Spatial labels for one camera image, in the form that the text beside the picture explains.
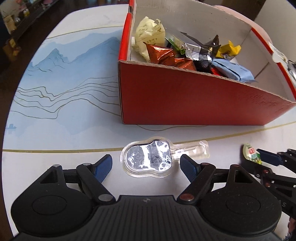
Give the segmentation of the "person's right hand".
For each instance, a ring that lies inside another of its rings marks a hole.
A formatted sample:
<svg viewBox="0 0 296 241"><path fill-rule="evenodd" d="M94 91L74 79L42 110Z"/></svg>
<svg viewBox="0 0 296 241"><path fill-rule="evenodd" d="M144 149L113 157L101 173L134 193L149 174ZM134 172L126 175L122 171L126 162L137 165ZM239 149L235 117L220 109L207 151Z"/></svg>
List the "person's right hand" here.
<svg viewBox="0 0 296 241"><path fill-rule="evenodd" d="M292 217L288 223L288 233L283 239L284 241L296 241L296 220Z"/></svg>

